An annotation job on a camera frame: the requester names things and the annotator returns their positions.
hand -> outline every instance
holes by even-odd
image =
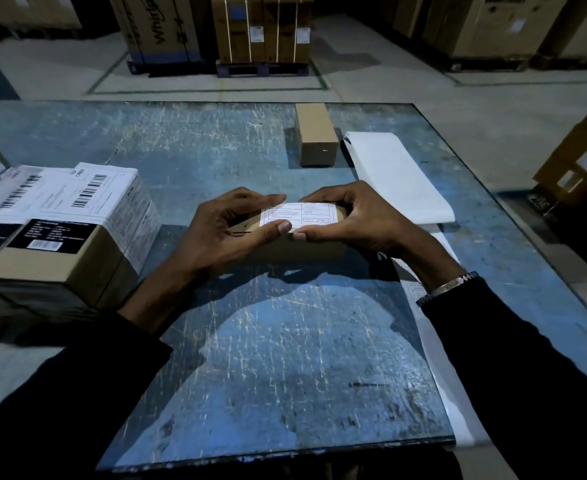
[[[289,221],[274,221],[242,237],[229,233],[230,219],[278,205],[285,198],[241,187],[200,204],[178,247],[142,282],[120,315],[150,333],[158,331],[184,301],[189,286],[219,276],[252,250],[290,231]]]
[[[324,187],[301,202],[345,203],[353,210],[337,224],[299,228],[293,234],[296,240],[342,241],[402,259],[427,291],[465,274],[431,234],[404,217],[366,182]]]

black long-sleeve shirt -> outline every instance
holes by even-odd
[[[484,280],[444,293],[423,311],[520,480],[587,478],[587,377]],[[114,315],[44,362],[0,403],[0,476],[93,471],[170,352]]]

fingernail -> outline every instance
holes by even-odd
[[[280,235],[285,235],[291,230],[291,223],[289,221],[278,224],[278,232]]]

finger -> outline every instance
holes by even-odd
[[[273,194],[260,195],[258,197],[246,197],[228,200],[224,202],[224,210],[234,213],[235,215],[249,214],[256,210],[268,209],[274,205],[284,202],[287,195]]]
[[[355,193],[353,184],[322,187],[314,193],[300,199],[301,202],[347,202],[353,203]]]
[[[237,250],[242,253],[248,253],[269,242],[275,241],[278,237],[287,234],[290,230],[291,223],[289,221],[273,221],[242,237],[236,237],[233,241]]]
[[[237,198],[246,198],[246,197],[260,197],[262,194],[258,192],[254,192],[246,187],[238,187],[237,189],[233,189],[232,191],[226,192],[219,197],[216,197],[214,200],[233,200]]]
[[[353,226],[346,220],[326,226],[304,226],[293,233],[293,239],[307,242],[349,241],[353,238],[352,229]]]

warehouse floor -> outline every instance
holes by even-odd
[[[587,304],[587,265],[513,198],[587,113],[587,71],[443,74],[346,15],[314,29],[312,77],[132,76],[120,34],[7,39],[0,67],[24,100],[414,103]],[[468,478],[515,477],[495,449],[459,458]]]

